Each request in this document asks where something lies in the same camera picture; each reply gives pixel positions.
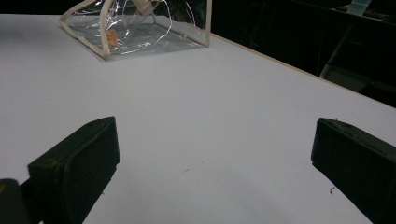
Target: plastic sheet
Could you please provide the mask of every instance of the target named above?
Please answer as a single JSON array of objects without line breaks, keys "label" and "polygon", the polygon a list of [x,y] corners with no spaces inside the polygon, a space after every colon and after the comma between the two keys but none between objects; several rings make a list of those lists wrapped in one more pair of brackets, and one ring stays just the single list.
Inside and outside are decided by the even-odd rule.
[{"label": "plastic sheet", "polygon": [[102,57],[209,45],[211,0],[86,0],[60,24]]}]

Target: white tabletop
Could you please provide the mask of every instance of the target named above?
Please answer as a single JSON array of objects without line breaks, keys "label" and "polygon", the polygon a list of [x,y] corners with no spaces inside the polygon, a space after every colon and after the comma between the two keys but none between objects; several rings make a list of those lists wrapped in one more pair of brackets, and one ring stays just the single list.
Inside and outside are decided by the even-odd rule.
[{"label": "white tabletop", "polygon": [[85,223],[370,223],[312,166],[316,122],[395,146],[394,108],[214,36],[105,62],[57,19],[0,15],[0,178],[115,116],[121,162]]}]

